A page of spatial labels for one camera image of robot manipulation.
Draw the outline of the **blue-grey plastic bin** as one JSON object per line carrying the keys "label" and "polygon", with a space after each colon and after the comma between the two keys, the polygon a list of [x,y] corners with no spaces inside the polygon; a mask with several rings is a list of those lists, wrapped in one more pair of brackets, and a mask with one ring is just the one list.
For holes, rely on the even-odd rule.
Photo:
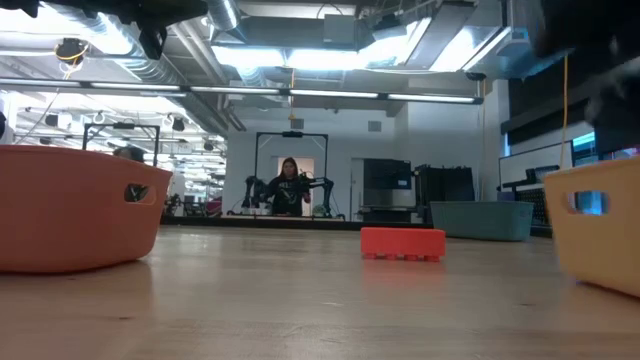
{"label": "blue-grey plastic bin", "polygon": [[447,237],[522,242],[530,237],[534,205],[515,201],[430,203],[433,226]]}

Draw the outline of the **red studded block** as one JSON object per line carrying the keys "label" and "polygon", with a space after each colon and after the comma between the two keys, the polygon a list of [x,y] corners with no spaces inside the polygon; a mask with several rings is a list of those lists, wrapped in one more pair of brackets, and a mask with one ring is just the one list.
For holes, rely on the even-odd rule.
{"label": "red studded block", "polygon": [[446,255],[446,233],[437,229],[363,227],[360,252],[367,259],[439,262]]}

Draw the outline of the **black cabinet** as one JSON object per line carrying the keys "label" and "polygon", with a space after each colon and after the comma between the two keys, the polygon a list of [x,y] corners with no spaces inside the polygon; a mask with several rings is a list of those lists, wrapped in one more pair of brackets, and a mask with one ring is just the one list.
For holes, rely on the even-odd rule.
{"label": "black cabinet", "polygon": [[363,160],[364,206],[414,206],[412,185],[412,169],[409,161]]}

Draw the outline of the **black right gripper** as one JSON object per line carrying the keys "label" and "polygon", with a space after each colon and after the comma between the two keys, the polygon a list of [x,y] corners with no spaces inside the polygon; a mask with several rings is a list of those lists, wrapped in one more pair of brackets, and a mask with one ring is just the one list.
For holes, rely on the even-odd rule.
{"label": "black right gripper", "polygon": [[595,78],[585,120],[598,154],[640,147],[640,57]]}

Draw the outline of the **silver ventilation duct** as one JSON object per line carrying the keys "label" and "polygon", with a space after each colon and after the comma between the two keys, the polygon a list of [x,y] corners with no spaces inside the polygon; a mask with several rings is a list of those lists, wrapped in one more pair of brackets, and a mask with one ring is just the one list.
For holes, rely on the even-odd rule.
{"label": "silver ventilation duct", "polygon": [[[97,13],[87,16],[82,10],[71,6],[47,4],[70,23],[77,25],[91,44],[106,54],[120,56],[116,60],[121,67],[143,83],[185,85],[186,78],[166,58],[149,59],[134,33],[123,25],[115,15]],[[203,130],[226,136],[230,129],[242,130],[227,111],[210,105],[200,95],[170,97],[169,101],[182,107],[186,114]]]}

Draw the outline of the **black stacked crates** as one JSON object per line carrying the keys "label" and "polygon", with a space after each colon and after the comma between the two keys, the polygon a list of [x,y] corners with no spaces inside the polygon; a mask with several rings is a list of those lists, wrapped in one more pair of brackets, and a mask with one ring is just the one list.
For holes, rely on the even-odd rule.
{"label": "black stacked crates", "polygon": [[474,201],[475,189],[469,167],[420,165],[413,170],[415,201],[419,217],[432,225],[432,202]]}

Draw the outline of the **orange plastic bin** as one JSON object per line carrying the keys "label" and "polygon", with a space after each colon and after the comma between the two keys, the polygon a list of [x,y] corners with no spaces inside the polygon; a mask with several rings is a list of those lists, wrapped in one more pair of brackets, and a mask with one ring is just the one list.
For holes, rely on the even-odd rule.
{"label": "orange plastic bin", "polygon": [[75,272],[146,256],[171,177],[97,152],[0,145],[0,272]]}

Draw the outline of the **black gantry frame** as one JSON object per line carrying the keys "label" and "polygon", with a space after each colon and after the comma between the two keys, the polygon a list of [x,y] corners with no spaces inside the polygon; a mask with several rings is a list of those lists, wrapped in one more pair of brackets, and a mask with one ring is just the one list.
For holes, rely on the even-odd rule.
{"label": "black gantry frame", "polygon": [[262,136],[280,136],[283,138],[304,138],[304,137],[320,137],[324,139],[325,145],[322,147],[324,151],[324,174],[327,174],[328,165],[326,162],[328,161],[328,148],[329,148],[329,136],[327,134],[320,133],[304,133],[300,131],[283,131],[283,132],[257,132],[255,135],[255,148],[254,148],[254,176],[258,175],[258,165],[259,165],[259,152],[263,145],[266,142],[261,143],[260,138]]}

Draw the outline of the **black table frame rail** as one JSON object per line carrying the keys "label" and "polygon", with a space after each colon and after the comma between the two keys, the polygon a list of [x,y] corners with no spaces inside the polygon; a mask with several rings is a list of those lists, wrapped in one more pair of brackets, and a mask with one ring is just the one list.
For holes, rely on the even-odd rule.
{"label": "black table frame rail", "polygon": [[231,215],[223,217],[179,217],[163,215],[161,225],[195,227],[266,228],[327,231],[359,231],[363,227],[432,229],[428,224],[352,222],[338,218]]}

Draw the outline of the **long ceiling light bar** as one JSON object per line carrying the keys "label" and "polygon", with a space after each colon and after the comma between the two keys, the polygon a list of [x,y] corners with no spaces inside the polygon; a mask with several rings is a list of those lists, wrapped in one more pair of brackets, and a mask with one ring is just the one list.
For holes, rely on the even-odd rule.
{"label": "long ceiling light bar", "polygon": [[371,101],[444,103],[456,105],[480,105],[482,97],[465,97],[442,94],[384,93],[369,91],[316,90],[301,88],[267,88],[234,86],[192,86],[175,84],[145,84],[123,82],[97,82],[83,80],[53,80],[38,78],[0,77],[0,87],[29,87],[38,89],[86,90],[88,93],[104,91],[151,93],[158,96],[176,94],[224,94],[250,96],[319,97]]}

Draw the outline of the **yellow plastic bin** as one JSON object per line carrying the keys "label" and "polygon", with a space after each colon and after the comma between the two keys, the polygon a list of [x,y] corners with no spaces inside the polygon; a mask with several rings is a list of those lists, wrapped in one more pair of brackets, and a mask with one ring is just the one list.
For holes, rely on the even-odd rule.
{"label": "yellow plastic bin", "polygon": [[[556,254],[575,279],[640,298],[640,156],[556,171],[544,179]],[[608,197],[602,215],[571,205],[578,192]]]}

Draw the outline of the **person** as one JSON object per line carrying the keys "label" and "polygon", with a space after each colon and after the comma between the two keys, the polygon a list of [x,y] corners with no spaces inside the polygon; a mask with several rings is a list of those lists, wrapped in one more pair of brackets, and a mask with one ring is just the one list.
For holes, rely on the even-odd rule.
{"label": "person", "polygon": [[268,196],[273,198],[273,215],[303,215],[302,204],[310,202],[310,192],[309,188],[302,184],[297,163],[293,158],[286,158],[282,162],[279,175],[268,184]]}
{"label": "person", "polygon": [[116,157],[136,161],[139,163],[145,162],[145,159],[144,159],[145,152],[142,149],[133,147],[133,146],[124,146],[124,147],[116,148],[113,151],[113,155]]}

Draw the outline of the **white board with black frame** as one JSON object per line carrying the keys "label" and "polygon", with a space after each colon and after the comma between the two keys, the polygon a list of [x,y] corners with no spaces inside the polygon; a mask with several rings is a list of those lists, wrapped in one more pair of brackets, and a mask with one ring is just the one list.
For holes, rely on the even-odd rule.
{"label": "white board with black frame", "polygon": [[550,167],[568,169],[574,165],[571,141],[555,143],[527,150],[499,159],[499,186],[508,188],[512,183],[522,182],[529,177],[531,169],[541,168],[542,173],[550,172]]}

